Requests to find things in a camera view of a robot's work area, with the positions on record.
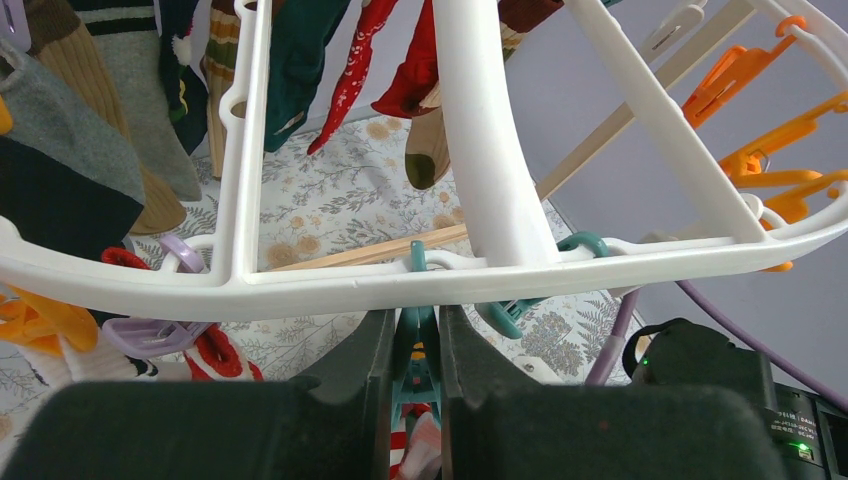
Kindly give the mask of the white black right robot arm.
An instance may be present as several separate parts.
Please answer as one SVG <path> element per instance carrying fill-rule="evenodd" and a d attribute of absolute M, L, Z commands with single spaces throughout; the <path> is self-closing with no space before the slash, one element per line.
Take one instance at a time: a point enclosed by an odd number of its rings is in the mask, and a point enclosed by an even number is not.
<path fill-rule="evenodd" d="M 549 385 L 459 306 L 441 320 L 447 479 L 843 479 L 847 415 L 764 356 L 682 318 L 651 328 L 626 386 Z"/>

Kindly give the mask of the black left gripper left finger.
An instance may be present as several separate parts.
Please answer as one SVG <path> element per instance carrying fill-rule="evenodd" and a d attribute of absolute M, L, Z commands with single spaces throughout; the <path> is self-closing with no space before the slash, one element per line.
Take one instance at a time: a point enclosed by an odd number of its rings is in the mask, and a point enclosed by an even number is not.
<path fill-rule="evenodd" d="M 6 479 L 384 479 L 395 314 L 287 381 L 88 382 L 37 412 Z"/>

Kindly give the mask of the large red sock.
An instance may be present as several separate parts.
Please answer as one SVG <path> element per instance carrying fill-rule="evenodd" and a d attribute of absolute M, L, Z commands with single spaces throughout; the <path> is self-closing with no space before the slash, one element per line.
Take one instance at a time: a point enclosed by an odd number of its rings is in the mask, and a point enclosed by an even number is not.
<path fill-rule="evenodd" d="M 390 437 L 389 479 L 440 479 L 442 432 L 428 404 L 405 405 Z"/>

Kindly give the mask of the teal clothespin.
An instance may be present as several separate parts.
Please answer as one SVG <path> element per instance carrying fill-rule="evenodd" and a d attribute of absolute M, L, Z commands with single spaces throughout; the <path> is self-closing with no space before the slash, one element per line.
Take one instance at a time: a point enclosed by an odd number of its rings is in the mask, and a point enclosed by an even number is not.
<path fill-rule="evenodd" d="M 393 337 L 391 427 L 402 424 L 405 406 L 424 404 L 439 415 L 440 338 L 435 307 L 402 308 Z"/>

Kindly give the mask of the white sock black stripes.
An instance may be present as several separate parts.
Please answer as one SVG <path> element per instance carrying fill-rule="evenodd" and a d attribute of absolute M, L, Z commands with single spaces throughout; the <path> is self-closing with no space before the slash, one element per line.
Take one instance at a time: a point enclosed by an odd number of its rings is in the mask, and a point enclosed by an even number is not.
<path fill-rule="evenodd" d="M 76 351 L 62 337 L 53 336 L 59 355 L 41 352 L 30 345 L 16 345 L 36 378 L 51 389 L 73 383 L 104 381 L 190 381 L 192 373 L 184 362 L 156 362 L 126 356 L 108 340 L 99 338 L 88 352 Z"/>

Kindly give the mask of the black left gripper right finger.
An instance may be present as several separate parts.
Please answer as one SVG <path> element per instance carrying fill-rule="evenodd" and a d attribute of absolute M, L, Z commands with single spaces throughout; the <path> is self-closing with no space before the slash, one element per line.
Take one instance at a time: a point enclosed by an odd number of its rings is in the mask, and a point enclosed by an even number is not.
<path fill-rule="evenodd" d="M 540 383 L 439 312 L 446 479 L 783 479 L 745 400 L 708 386 Z"/>

